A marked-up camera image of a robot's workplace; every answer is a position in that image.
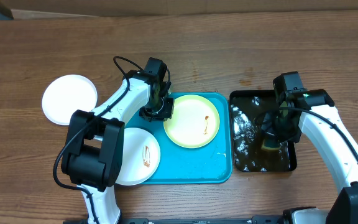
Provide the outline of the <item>green yellow sponge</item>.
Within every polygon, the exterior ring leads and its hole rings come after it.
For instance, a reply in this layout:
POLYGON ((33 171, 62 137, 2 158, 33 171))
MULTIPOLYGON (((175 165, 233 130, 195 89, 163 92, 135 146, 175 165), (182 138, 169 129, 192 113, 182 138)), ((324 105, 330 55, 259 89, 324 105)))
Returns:
POLYGON ((281 148, 280 143, 274 139, 265 138, 262 141, 261 149, 264 151, 276 151, 279 150, 280 148, 281 148))

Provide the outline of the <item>yellow-green plate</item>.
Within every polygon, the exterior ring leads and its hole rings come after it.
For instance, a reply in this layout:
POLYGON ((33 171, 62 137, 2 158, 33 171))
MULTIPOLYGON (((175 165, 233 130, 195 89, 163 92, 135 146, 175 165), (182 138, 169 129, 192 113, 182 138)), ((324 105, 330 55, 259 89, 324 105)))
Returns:
POLYGON ((174 99, 172 117, 163 123, 168 138, 189 149, 210 143, 220 128, 217 108, 207 98, 183 95, 174 99))

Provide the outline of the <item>pink-white plate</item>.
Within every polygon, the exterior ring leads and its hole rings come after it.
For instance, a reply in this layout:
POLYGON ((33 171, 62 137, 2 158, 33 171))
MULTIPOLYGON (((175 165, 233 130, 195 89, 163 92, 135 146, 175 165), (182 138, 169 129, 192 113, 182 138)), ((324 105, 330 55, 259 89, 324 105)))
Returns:
POLYGON ((98 92, 88 78, 64 75, 57 78, 44 91, 42 110, 51 122, 67 126, 77 110, 89 112, 96 107, 98 92))

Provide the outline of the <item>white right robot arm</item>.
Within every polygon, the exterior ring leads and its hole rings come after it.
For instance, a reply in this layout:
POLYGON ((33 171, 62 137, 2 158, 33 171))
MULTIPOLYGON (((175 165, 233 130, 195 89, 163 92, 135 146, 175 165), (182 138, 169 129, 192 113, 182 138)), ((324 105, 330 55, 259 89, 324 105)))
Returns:
POLYGON ((278 108, 257 115, 262 149, 278 149, 281 142, 298 142, 305 135, 328 168, 337 199, 330 211, 315 207, 283 211, 280 223, 358 223, 358 144, 341 121, 334 101, 324 89, 307 90, 298 72, 273 80, 278 108))

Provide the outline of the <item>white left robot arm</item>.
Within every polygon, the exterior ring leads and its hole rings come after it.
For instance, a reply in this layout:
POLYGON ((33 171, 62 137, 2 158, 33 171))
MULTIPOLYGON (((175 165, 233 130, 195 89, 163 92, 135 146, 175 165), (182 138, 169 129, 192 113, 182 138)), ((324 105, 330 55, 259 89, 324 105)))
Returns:
POLYGON ((86 223, 121 222, 114 184, 122 167, 125 125, 136 113, 149 122, 170 119, 171 84, 167 65, 150 57, 144 68, 124 72, 121 87, 102 105, 72 114, 53 179, 64 189, 82 193, 86 223))

